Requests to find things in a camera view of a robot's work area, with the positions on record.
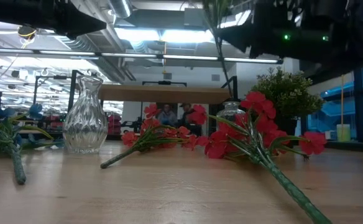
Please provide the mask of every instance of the plant pot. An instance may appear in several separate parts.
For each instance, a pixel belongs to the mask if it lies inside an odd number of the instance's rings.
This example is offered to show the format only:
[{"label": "plant pot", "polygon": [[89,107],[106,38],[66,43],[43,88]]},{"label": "plant pot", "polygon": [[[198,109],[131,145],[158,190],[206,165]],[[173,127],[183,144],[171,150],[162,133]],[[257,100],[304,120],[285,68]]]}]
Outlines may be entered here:
[{"label": "plant pot", "polygon": [[[296,126],[298,124],[298,121],[296,119],[276,117],[274,119],[274,122],[276,125],[278,125],[279,130],[285,131],[288,135],[291,136],[295,135]],[[293,142],[290,141],[287,146],[293,147]]]}]

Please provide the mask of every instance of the ceiling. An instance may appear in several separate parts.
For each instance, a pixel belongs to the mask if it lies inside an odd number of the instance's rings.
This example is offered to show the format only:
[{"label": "ceiling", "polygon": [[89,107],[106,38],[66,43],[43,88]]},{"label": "ceiling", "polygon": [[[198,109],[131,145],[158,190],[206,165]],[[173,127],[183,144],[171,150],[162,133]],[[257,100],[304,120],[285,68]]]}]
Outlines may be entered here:
[{"label": "ceiling", "polygon": [[[73,0],[73,4],[85,14],[96,17],[108,23],[105,30],[86,34],[79,37],[76,41],[71,41],[66,37],[60,37],[50,30],[38,30],[37,35],[32,42],[24,46],[25,39],[17,34],[18,26],[14,24],[5,24],[0,22],[0,48],[22,48],[40,49],[40,50],[78,50],[91,52],[136,52],[131,41],[121,39],[116,32],[115,27],[122,27],[125,24],[129,26],[131,23],[127,19],[115,19],[110,11],[108,0],[92,0],[80,1]],[[233,19],[236,14],[246,12],[251,7],[248,1],[233,1],[234,7],[230,17]],[[177,0],[132,0],[134,14],[146,15],[153,14],[157,11],[168,11],[167,16],[172,20],[173,15],[181,15],[190,9],[199,9],[201,6],[196,1],[177,1]],[[146,23],[157,22],[154,16],[143,18]],[[128,29],[148,29],[141,27],[139,23],[133,24],[134,27]],[[155,31],[161,36],[166,29],[155,28]],[[141,41],[145,46],[145,50],[157,54],[175,54],[175,55],[201,55],[201,56],[218,56],[215,44],[208,42],[159,42],[157,40]],[[225,57],[247,57],[249,51],[244,54],[236,50],[231,45],[224,43],[223,47]],[[263,58],[277,58],[272,55],[263,55]],[[228,62],[227,68],[231,68],[234,63]],[[105,83],[124,83],[141,81],[133,76],[131,71],[136,68],[150,67],[186,67],[186,68],[219,68],[219,62],[202,62],[194,60],[159,60],[159,59],[119,59],[119,58],[72,58],[64,56],[62,58],[28,58],[28,57],[11,57],[0,56],[0,91],[4,92],[2,103],[4,106],[12,106],[20,110],[26,110],[32,104],[34,92],[35,76],[41,75],[42,72],[48,72],[48,75],[66,75],[70,77],[71,71],[77,69],[87,75],[98,73]],[[20,75],[18,78],[12,76],[12,72],[18,70]],[[44,105],[44,110],[62,113],[67,110],[68,96],[70,91],[70,80],[53,80],[40,79],[38,87],[37,101]],[[122,102],[105,102],[104,110],[115,113],[122,113]]]}]

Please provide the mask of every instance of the flower stem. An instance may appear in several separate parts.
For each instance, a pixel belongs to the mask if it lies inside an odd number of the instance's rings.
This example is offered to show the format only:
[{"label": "flower stem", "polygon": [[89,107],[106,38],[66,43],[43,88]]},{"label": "flower stem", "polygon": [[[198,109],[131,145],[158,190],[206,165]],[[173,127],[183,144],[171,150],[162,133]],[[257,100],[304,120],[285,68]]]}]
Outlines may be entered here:
[{"label": "flower stem", "polygon": [[293,184],[293,182],[288,179],[278,167],[269,163],[266,168],[270,173],[276,178],[280,185],[287,191],[289,196],[291,196],[294,201],[302,208],[306,214],[311,218],[314,224],[330,224],[332,223],[324,214],[322,214],[318,208],[316,208],[310,199],[304,195],[304,193],[299,190],[299,188]]},{"label": "flower stem", "polygon": [[27,177],[25,176],[24,168],[22,167],[20,151],[17,149],[13,149],[11,152],[11,156],[13,160],[13,168],[16,181],[19,185],[24,185]]},{"label": "flower stem", "polygon": [[136,152],[136,151],[138,151],[137,148],[132,147],[132,148],[128,149],[126,152],[123,152],[123,153],[117,155],[116,157],[113,157],[113,158],[109,159],[108,161],[102,163],[100,165],[100,168],[105,169],[105,168],[109,167],[111,164],[113,164],[113,163],[127,157],[128,155],[130,155],[130,154],[132,154],[133,152]]}]

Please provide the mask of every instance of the person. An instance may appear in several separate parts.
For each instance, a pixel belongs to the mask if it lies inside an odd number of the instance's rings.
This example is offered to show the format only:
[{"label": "person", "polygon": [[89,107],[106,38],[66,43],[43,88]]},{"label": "person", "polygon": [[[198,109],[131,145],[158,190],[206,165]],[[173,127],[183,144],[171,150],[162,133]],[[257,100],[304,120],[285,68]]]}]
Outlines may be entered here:
[{"label": "person", "polygon": [[177,124],[177,117],[170,105],[163,106],[163,110],[158,115],[158,120],[164,125],[176,126]]},{"label": "person", "polygon": [[191,134],[195,134],[196,136],[202,135],[202,127],[201,125],[195,124],[188,118],[189,114],[192,114],[195,110],[191,107],[191,103],[182,103],[180,107],[183,108],[183,116],[181,117],[179,126],[184,126],[190,130]]}]

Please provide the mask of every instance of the glass vase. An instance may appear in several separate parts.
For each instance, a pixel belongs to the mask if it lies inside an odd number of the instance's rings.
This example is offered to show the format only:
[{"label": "glass vase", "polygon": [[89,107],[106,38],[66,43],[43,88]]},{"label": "glass vase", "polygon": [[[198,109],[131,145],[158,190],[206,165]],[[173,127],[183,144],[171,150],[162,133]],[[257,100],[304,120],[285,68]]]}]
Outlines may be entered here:
[{"label": "glass vase", "polygon": [[224,109],[216,114],[217,117],[235,122],[237,114],[245,114],[243,110],[238,109],[239,102],[228,101],[224,102],[223,105]]},{"label": "glass vase", "polygon": [[68,112],[63,137],[68,152],[97,153],[106,140],[107,117],[100,105],[98,91],[103,80],[97,77],[78,77],[80,96]]}]

